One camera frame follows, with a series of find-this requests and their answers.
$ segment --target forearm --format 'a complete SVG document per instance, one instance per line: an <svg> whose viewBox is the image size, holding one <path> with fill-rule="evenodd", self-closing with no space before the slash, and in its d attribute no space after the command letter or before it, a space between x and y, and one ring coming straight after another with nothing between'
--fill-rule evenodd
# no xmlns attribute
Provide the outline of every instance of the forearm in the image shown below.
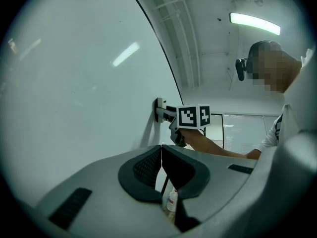
<svg viewBox="0 0 317 238"><path fill-rule="evenodd" d="M188 131L185 131L181 129L181 133L183 134L185 138L185 142L187 144L190 144L191 147L198 152L203 153L211 153L215 155L221 155L221 156L227 156L227 157L235 157L235 158L243 158L246 159L247 155L238 154L234 152L227 151L225 149L222 149L218 145L216 145L214 142L212 142L209 138L206 138L203 136L199 131L190 131L190 133L187 133Z"/></svg>

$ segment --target ceiling light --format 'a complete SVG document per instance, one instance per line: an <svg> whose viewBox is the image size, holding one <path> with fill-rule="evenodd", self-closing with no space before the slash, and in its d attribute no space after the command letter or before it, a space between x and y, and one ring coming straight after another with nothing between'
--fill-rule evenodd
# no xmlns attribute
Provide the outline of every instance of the ceiling light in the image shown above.
<svg viewBox="0 0 317 238"><path fill-rule="evenodd" d="M124 60L126 60L129 56L131 56L134 52L136 52L140 48L139 44L136 42L132 43L125 51L123 51L114 61L113 66L117 67Z"/></svg>
<svg viewBox="0 0 317 238"><path fill-rule="evenodd" d="M239 13L230 13L229 18L230 18L230 22L234 24L254 26L254 27L261 28L263 30L269 31L277 35L279 35L281 32L280 26L275 25L271 22L268 22L264 19L252 17L249 15L239 14Z"/></svg>

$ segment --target short sleeve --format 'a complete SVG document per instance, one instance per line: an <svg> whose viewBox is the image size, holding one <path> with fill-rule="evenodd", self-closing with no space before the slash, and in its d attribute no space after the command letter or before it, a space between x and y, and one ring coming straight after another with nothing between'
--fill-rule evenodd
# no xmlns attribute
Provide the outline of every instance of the short sleeve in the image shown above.
<svg viewBox="0 0 317 238"><path fill-rule="evenodd" d="M276 135L275 135L275 132L276 132L275 125L278 119L274 121L273 126L268 131L265 139L255 149L259 150L260 152L263 152L268 147L277 146L278 139L276 138Z"/></svg>

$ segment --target fiducial marker cube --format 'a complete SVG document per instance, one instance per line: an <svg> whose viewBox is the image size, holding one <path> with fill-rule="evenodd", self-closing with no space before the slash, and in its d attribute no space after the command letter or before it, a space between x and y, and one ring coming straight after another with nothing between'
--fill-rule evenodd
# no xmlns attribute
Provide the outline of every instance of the fiducial marker cube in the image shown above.
<svg viewBox="0 0 317 238"><path fill-rule="evenodd" d="M195 104L176 107L177 127L201 129L210 125L210 105Z"/></svg>

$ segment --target ceiling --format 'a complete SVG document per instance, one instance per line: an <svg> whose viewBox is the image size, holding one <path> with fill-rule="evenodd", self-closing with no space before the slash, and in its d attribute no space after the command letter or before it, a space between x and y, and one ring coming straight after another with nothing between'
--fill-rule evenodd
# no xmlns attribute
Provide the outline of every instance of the ceiling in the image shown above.
<svg viewBox="0 0 317 238"><path fill-rule="evenodd" d="M157 6L171 1L154 0ZM235 60L246 57L253 43L278 41L297 59L311 44L303 16L291 0L182 0L154 10L168 31L182 87L189 90L250 93L252 84L237 80ZM273 22L281 26L281 35L231 24L230 12Z"/></svg>

